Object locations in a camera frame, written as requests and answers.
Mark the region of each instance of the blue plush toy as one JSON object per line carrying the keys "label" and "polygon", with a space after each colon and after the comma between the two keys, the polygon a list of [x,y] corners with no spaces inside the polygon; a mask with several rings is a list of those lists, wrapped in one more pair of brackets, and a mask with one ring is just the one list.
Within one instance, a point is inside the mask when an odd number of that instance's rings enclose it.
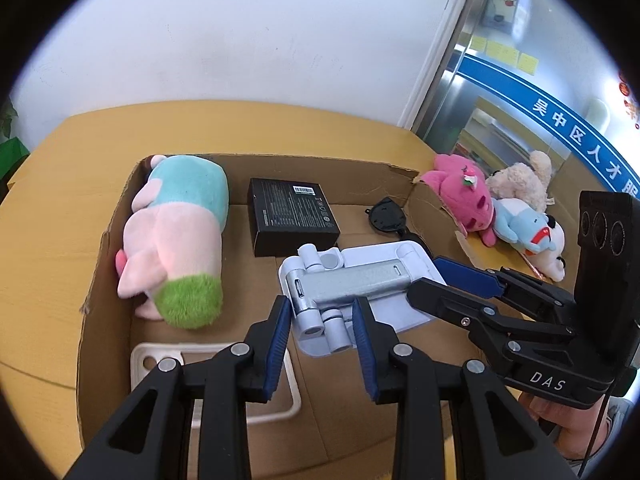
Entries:
{"label": "blue plush toy", "polygon": [[556,250],[544,213],[538,213],[519,198],[494,198],[494,231],[518,252],[531,256],[546,249]]}

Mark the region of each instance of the black box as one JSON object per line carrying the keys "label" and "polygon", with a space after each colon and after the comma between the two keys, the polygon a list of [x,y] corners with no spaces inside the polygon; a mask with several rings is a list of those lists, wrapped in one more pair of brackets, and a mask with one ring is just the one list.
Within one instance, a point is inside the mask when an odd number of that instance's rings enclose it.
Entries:
{"label": "black box", "polygon": [[318,184],[252,178],[247,195],[254,256],[292,256],[335,245],[340,229]]}

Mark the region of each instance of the yellow sticky note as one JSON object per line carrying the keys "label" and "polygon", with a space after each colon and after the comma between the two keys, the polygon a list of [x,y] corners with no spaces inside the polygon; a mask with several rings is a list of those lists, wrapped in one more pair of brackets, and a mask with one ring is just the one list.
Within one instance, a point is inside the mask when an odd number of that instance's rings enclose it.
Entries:
{"label": "yellow sticky note", "polygon": [[497,41],[487,41],[486,54],[510,66],[516,66],[519,50],[503,45]]}
{"label": "yellow sticky note", "polygon": [[482,36],[472,36],[469,48],[471,50],[477,50],[478,52],[484,52],[486,49],[486,38]]}
{"label": "yellow sticky note", "polygon": [[538,68],[538,61],[537,57],[530,56],[523,52],[520,54],[520,59],[518,60],[518,68],[527,74],[535,75],[536,69]]}

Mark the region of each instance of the human hand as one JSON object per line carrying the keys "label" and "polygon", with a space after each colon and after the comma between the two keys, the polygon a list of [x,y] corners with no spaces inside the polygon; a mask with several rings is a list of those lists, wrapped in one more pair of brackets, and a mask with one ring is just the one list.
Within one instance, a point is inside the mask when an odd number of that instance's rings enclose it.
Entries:
{"label": "human hand", "polygon": [[[556,440],[558,451],[569,460],[581,460],[587,452],[603,399],[601,398],[588,410],[569,408],[524,392],[520,394],[518,402],[534,420],[544,418],[560,426],[560,435]],[[593,444],[591,454],[599,450],[607,439],[608,425],[607,417],[604,416],[598,428],[598,436]]]}

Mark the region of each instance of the camera lens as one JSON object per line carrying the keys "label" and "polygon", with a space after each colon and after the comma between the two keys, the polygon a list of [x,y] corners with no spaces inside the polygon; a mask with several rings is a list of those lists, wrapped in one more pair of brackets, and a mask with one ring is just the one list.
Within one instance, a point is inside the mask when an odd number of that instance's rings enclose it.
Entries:
{"label": "camera lens", "polygon": [[582,233],[582,236],[586,236],[589,232],[589,224],[589,213],[583,211],[582,218],[580,218],[580,232]]}
{"label": "camera lens", "polygon": [[604,241],[607,239],[607,219],[600,212],[596,213],[593,220],[593,243],[597,248],[604,247]]}
{"label": "camera lens", "polygon": [[622,222],[617,221],[611,228],[611,252],[614,256],[619,256],[625,248],[625,229]]}

